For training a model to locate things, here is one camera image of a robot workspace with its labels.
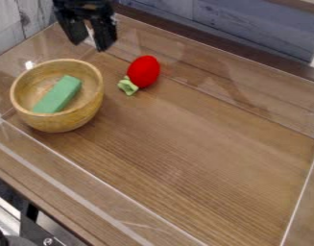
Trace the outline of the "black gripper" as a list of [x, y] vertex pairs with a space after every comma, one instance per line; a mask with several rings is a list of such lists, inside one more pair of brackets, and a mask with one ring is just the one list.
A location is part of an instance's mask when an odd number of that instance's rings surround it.
[[68, 40], [79, 45], [88, 37], [83, 19], [91, 19], [99, 52], [116, 42], [116, 22], [109, 0], [52, 0], [53, 12]]

